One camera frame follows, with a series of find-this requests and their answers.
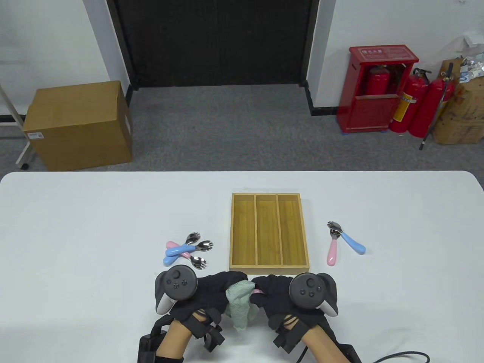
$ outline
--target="white wall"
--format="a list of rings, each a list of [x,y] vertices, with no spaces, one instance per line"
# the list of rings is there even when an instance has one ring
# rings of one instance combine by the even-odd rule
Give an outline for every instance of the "white wall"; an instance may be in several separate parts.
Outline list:
[[[316,65],[308,70],[313,104],[338,106],[350,46],[406,44],[420,58],[420,68],[436,72],[442,60],[459,54],[462,34],[473,30],[484,31],[483,0],[336,0],[317,86]],[[324,38],[325,27],[317,31]]]
[[[19,113],[38,88],[103,81],[109,75],[81,0],[0,1],[0,83]]]
[[[309,90],[315,90],[315,92],[318,90],[319,80],[321,79],[322,64],[330,35],[335,4],[336,0],[319,0],[318,16],[313,33],[313,46],[306,77]]]
[[[116,32],[106,0],[83,0],[92,25],[109,79],[121,81],[124,94],[128,91],[129,77],[122,58]]]

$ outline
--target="metal spoon head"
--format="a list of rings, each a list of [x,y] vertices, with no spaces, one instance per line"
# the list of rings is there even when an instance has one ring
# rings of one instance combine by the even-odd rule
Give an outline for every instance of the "metal spoon head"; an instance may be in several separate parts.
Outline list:
[[[207,262],[201,257],[192,256],[190,260],[192,262],[193,267],[195,267],[196,269],[201,270],[207,267]]]
[[[210,241],[202,241],[197,245],[197,250],[200,251],[210,251],[213,247],[213,243]]]
[[[330,229],[330,234],[331,234],[331,238],[334,240],[337,240],[339,237],[341,237],[341,233],[333,228]]]
[[[190,233],[186,237],[185,244],[190,245],[190,244],[197,243],[199,239],[200,239],[200,233],[198,233],[198,232]]]
[[[340,233],[343,231],[341,229],[341,226],[339,224],[337,224],[336,222],[329,221],[327,226],[328,226],[329,229],[335,229],[335,230],[339,231]]]

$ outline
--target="wooden cutlery tray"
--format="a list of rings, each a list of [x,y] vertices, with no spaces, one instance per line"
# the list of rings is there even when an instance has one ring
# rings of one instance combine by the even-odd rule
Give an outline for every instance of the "wooden cutlery tray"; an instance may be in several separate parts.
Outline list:
[[[309,271],[299,194],[232,194],[231,271],[298,274]]]

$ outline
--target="spoon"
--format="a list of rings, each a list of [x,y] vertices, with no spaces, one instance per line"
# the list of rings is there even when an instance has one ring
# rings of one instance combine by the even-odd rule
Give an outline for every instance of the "spoon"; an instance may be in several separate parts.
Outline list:
[[[194,244],[200,239],[200,233],[193,232],[186,237],[185,244]]]
[[[331,234],[331,244],[330,244],[330,249],[328,251],[328,258],[326,259],[326,263],[328,266],[334,266],[336,264],[336,251],[338,249],[338,242],[336,241],[339,236],[341,236],[340,233],[335,233],[334,229],[330,229],[330,234]]]
[[[197,243],[199,239],[200,239],[200,233],[198,233],[198,232],[190,233],[186,237],[186,241],[183,245],[191,245],[191,244]],[[165,264],[165,266],[169,266],[172,263],[174,263],[177,260],[177,258],[178,258],[178,256],[165,257],[163,259],[163,263]]]
[[[207,262],[201,257],[190,256],[193,267],[197,270],[202,270],[207,267]]]
[[[349,235],[343,232],[343,230],[341,229],[341,226],[338,223],[329,221],[328,228],[331,230],[331,233],[340,234],[341,237],[343,237],[343,240],[345,240],[346,243],[349,244],[349,246],[356,251],[356,253],[360,255],[365,254],[366,247],[363,246],[362,244],[359,244],[354,239],[352,239]]]
[[[173,247],[180,247],[180,245],[178,243],[173,242],[173,241],[168,241],[166,243],[166,248],[173,248]],[[207,262],[201,257],[194,257],[194,256],[190,255],[188,252],[183,252],[181,255],[183,257],[185,257],[186,259],[189,259],[192,262],[193,267],[195,267],[198,270],[201,270],[201,269],[204,269],[205,267],[207,267]],[[177,259],[179,256],[165,257],[163,259],[164,265],[165,266],[171,265],[174,262],[173,261],[174,257],[176,257],[176,259]]]
[[[166,255],[167,256],[176,256],[179,255],[180,253],[183,252],[193,252],[193,251],[210,251],[213,247],[213,243],[210,241],[202,241],[196,246],[190,245],[190,246],[180,246],[180,247],[175,247],[175,248],[169,248],[166,250]]]

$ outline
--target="metal pole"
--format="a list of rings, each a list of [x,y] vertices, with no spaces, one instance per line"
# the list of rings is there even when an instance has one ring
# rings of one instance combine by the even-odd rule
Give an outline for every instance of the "metal pole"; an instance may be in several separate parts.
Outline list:
[[[7,94],[5,93],[5,90],[1,86],[1,84],[0,84],[0,97],[5,102],[5,105],[7,106],[10,114],[14,118],[15,123],[17,124],[18,128],[20,129],[20,131],[23,132],[22,129],[24,127],[24,121],[22,120],[22,118],[18,114],[17,110],[15,109],[14,104],[8,98]],[[31,151],[32,151],[32,147],[30,145],[30,141],[28,141],[28,139],[27,139],[27,144],[25,145],[24,150],[22,151],[22,153],[20,154],[20,156],[18,157],[18,159],[15,163],[18,168],[21,168],[23,170],[26,170],[26,169],[29,168],[29,160],[30,160],[31,154],[32,154]]]

